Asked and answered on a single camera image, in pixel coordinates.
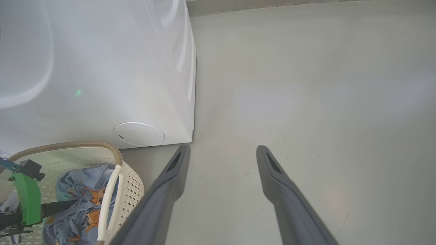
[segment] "blue fabric with cartoon print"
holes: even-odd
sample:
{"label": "blue fabric with cartoon print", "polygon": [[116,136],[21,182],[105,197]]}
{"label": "blue fabric with cartoon print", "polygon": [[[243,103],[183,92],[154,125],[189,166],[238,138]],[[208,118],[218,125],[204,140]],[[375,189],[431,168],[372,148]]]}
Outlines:
{"label": "blue fabric with cartoon print", "polygon": [[[97,241],[100,207],[107,182],[115,168],[108,164],[69,171],[58,178],[56,199],[77,200],[68,210],[47,217],[44,245],[94,245]],[[118,183],[112,194],[108,224],[115,204]]]}

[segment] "white washing machine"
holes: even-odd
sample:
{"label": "white washing machine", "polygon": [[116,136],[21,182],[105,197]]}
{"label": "white washing machine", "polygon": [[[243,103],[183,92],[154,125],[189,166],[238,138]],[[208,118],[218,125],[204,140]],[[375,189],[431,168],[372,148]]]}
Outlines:
{"label": "white washing machine", "polygon": [[192,141],[185,0],[0,1],[0,150]]}

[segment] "laundry basket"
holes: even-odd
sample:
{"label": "laundry basket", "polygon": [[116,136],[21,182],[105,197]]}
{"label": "laundry basket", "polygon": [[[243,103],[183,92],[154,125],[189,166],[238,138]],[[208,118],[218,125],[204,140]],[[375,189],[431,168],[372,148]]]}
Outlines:
{"label": "laundry basket", "polygon": [[[17,164],[27,159],[40,164],[41,173],[45,173],[45,178],[38,183],[42,203],[57,201],[55,185],[59,175],[69,170],[99,167],[108,163],[116,165],[102,201],[97,238],[99,244],[108,243],[144,195],[144,184],[138,174],[122,160],[117,148],[103,141],[78,141],[41,146],[21,151],[10,158]],[[118,177],[115,207],[106,230],[112,192]],[[34,232],[24,234],[22,244],[41,244],[42,228],[43,223],[34,225],[31,228]],[[0,245],[3,244],[10,244],[8,237],[0,238]]]}

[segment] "clothes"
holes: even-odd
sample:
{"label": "clothes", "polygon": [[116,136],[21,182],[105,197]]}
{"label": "clothes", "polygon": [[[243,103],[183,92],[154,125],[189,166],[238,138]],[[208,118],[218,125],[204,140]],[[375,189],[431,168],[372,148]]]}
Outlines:
{"label": "clothes", "polygon": [[[44,245],[94,245],[97,240],[101,202],[114,165],[69,171],[58,178],[56,199],[77,200],[68,210],[47,217]],[[108,224],[118,185],[112,194]]]}

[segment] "green plastic bracket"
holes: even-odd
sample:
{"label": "green plastic bracket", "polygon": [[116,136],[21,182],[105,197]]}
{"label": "green plastic bracket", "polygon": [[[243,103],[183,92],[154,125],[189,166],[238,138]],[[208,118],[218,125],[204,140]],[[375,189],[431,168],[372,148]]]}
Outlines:
{"label": "green plastic bracket", "polygon": [[41,221],[41,191],[35,179],[18,173],[10,176],[14,180],[23,212],[23,224],[33,225]]}

